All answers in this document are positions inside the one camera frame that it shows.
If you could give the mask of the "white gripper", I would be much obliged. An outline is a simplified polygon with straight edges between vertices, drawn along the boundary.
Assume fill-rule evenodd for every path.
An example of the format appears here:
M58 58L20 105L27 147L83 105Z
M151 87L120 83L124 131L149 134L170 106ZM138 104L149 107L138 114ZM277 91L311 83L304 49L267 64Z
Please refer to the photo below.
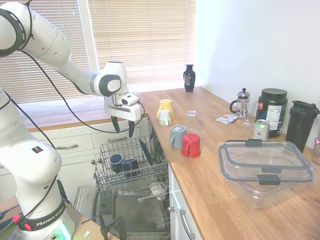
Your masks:
M141 117L141 110L139 103L133 105L115 106L111 97L104 98L104 110L107 115L112 116L112 124L116 133L120 132L118 118L128 120L128 135L131 138L135 130L135 122Z

